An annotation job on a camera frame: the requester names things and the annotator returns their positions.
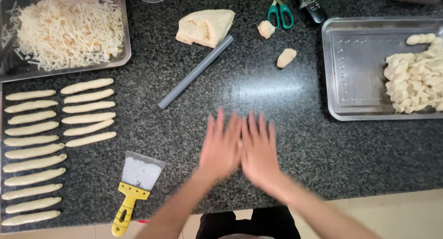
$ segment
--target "paint scraper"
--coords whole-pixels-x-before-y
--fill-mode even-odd
[[[114,219],[112,234],[125,233],[137,199],[147,200],[166,163],[139,153],[126,151],[125,165],[118,190],[126,195]]]

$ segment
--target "tile floor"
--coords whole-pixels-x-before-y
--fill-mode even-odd
[[[331,201],[385,239],[443,238],[443,189]],[[252,210],[234,211],[237,219],[250,219]],[[194,239],[201,215],[192,215],[179,239]],[[309,226],[294,214],[302,239],[317,239]],[[132,239],[143,225],[131,223],[120,237]],[[112,239],[111,225],[40,230],[0,236],[0,239]]]

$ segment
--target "gray plastic pipe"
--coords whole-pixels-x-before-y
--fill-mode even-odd
[[[159,103],[162,109],[165,109],[172,101],[185,90],[189,84],[194,81],[232,42],[234,38],[231,35],[220,42],[214,50],[203,61],[198,64],[163,100]]]

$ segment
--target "stainless steel tray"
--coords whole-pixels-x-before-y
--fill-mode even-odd
[[[443,35],[443,19],[431,17],[331,18],[322,28],[328,108],[340,121],[443,118],[428,106],[396,113],[385,83],[385,58],[418,53],[428,44],[409,46],[412,34]]]
[[[13,8],[15,2],[17,3],[18,6],[23,8],[29,6],[32,3],[37,3],[38,1],[40,0],[0,0],[0,26],[3,27],[4,24],[9,23],[10,14],[7,11]],[[103,68],[122,66],[125,63],[127,63],[127,61],[131,57],[131,43],[129,40],[126,2],[125,0],[116,0],[115,3],[119,4],[121,7],[121,12],[123,17],[123,31],[125,35],[123,37],[123,48],[122,48],[123,51],[120,52],[116,57],[111,56],[109,62],[92,64],[87,67],[67,68],[67,69],[52,70],[47,72],[44,71],[43,69],[38,70],[36,65],[29,64],[26,61],[21,60],[15,54],[14,51],[11,51],[2,62],[3,67],[0,68],[0,82],[9,82],[9,81],[35,78],[35,77],[46,77],[46,76],[66,74],[72,72],[97,70]]]

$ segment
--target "black speckled countertop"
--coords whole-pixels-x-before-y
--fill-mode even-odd
[[[117,188],[126,150],[167,162],[149,199],[136,203],[133,219],[148,218],[197,165],[207,115],[219,106],[244,115],[253,108],[273,119],[281,168],[325,199],[442,188],[442,121],[339,122],[332,118],[326,103],[321,28],[308,23],[295,0],[283,1],[292,10],[295,24],[265,40],[257,25],[266,19],[272,0],[165,0],[158,4],[126,0],[132,58],[125,66],[5,83],[3,96],[47,88],[59,91],[80,81],[114,78],[115,94],[106,100],[117,103],[109,109],[117,117],[106,131],[117,131],[117,136],[62,150],[68,159],[52,168],[63,166],[67,172],[47,182],[62,182],[64,187],[39,195],[63,197],[55,206],[62,211],[58,218],[3,226],[1,232],[112,222],[124,199]],[[329,17],[443,15],[442,2],[422,6],[390,0],[319,1]],[[204,9],[236,13],[229,32],[235,41],[161,110],[158,102],[211,51],[175,40],[178,20]],[[298,55],[286,68],[277,69],[275,62],[285,48],[297,50]],[[63,97],[57,94],[53,99],[62,101]],[[11,102],[3,99],[3,106],[8,105]],[[67,116],[61,108],[55,108],[55,120]],[[3,128],[9,116],[3,113]],[[62,135],[67,127],[57,133]],[[10,190],[2,183],[2,193]],[[33,199],[2,201],[2,218],[10,217],[4,212],[6,206]],[[275,200],[236,173],[217,185],[195,213],[274,204]]]

